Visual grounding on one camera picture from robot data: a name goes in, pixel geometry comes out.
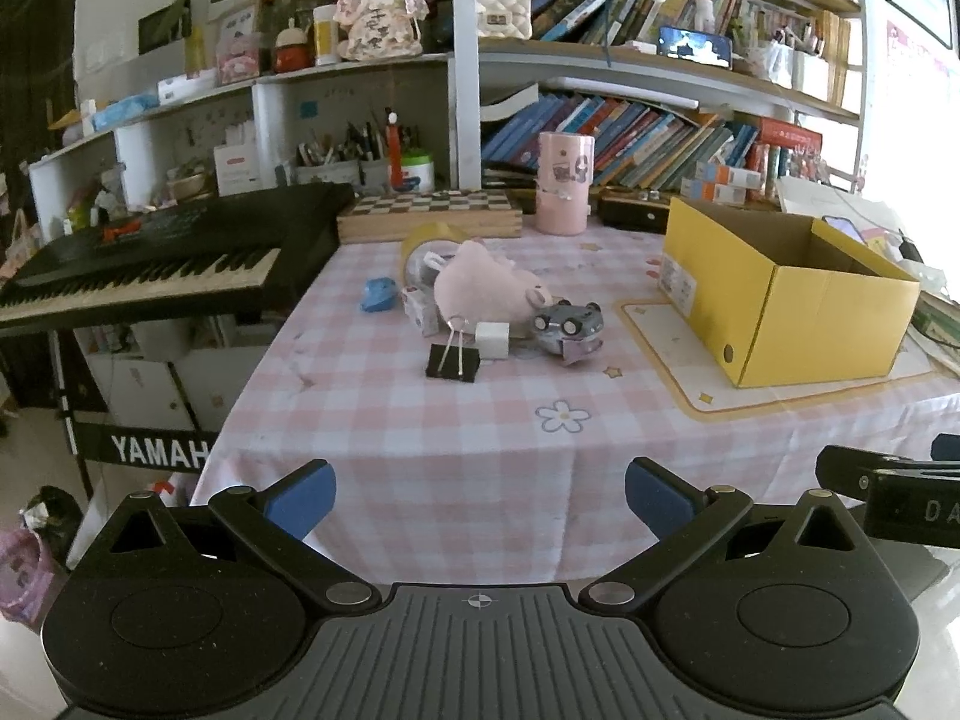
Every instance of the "pink trash bag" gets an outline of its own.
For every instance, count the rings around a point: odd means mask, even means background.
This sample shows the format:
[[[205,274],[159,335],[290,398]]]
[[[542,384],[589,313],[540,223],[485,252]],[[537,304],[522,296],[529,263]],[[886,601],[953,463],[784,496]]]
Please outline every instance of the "pink trash bag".
[[[66,576],[33,531],[0,532],[0,613],[34,632],[64,585]]]

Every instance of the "white handbag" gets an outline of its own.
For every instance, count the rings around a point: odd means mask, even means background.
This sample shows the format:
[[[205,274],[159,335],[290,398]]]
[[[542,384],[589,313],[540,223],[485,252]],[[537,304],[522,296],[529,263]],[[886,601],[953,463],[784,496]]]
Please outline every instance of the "white handbag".
[[[477,0],[477,35],[529,40],[534,33],[531,0]]]

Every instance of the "table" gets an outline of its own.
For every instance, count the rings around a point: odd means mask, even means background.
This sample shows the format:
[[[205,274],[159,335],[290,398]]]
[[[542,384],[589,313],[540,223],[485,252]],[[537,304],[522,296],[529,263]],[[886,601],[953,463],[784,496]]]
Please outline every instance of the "table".
[[[429,380],[429,341],[402,310],[358,309],[368,278],[397,274],[400,245],[341,247],[227,418],[194,503],[325,458],[337,503],[306,542],[369,581],[574,580],[652,543],[624,500],[637,455],[699,488],[793,503],[828,443],[928,457],[939,432],[960,432],[960,382],[943,372],[732,413],[682,408],[617,306],[662,302],[662,237],[525,228],[490,245],[554,295],[598,302],[604,347],[570,368],[524,347],[475,384]]]

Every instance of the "leaf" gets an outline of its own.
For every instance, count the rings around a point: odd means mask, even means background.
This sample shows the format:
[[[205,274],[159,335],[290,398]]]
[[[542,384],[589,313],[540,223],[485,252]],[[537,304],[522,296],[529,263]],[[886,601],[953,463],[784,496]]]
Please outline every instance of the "leaf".
[[[184,16],[184,10],[186,10],[186,0],[174,0],[174,4],[167,8],[167,12],[164,13],[163,18],[160,19],[160,23],[157,25],[151,37],[151,41],[153,43],[160,43],[166,40],[174,27],[179,23],[179,20]]]

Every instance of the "green lid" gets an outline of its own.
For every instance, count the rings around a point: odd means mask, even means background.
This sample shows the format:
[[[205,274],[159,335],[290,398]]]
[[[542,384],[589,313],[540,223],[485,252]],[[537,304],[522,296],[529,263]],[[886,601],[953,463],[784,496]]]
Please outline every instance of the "green lid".
[[[412,148],[400,157],[400,165],[403,167],[414,167],[414,165],[429,165],[433,162],[433,157],[428,151],[422,148]]]

